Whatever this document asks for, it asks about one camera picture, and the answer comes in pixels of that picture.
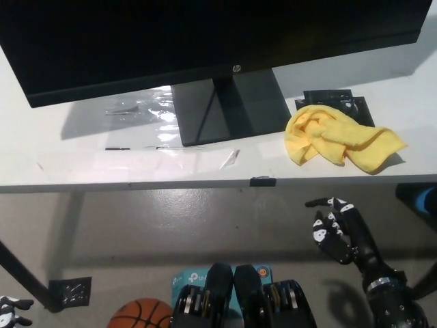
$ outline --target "orange ball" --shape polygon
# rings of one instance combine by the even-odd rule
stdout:
[[[159,299],[137,299],[122,306],[107,328],[169,328],[173,309]]]

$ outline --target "yellow cloth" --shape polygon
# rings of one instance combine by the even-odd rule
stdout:
[[[344,165],[348,157],[372,173],[406,144],[392,130],[362,126],[332,107],[309,105],[288,122],[285,147],[297,165],[321,154],[336,165]]]

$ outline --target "box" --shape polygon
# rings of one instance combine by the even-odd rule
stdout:
[[[262,284],[269,284],[272,282],[272,271],[270,266],[267,264],[254,265],[253,267],[259,273]],[[195,286],[205,286],[206,275],[210,268],[189,268],[183,270],[181,273],[177,274],[172,281],[172,298],[171,306],[174,308],[176,301],[178,300],[179,293],[185,285],[195,285]],[[227,315],[227,320],[225,327],[244,327],[242,322],[241,308],[237,301],[237,295],[235,294],[235,289],[232,291],[231,301],[229,302],[229,312]]]

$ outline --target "monitor base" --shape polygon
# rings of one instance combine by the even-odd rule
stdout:
[[[184,146],[281,132],[291,118],[271,69],[173,85],[171,91]]]

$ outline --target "monitor screen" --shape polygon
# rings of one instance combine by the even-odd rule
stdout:
[[[38,107],[415,42],[432,0],[23,2],[0,45]]]

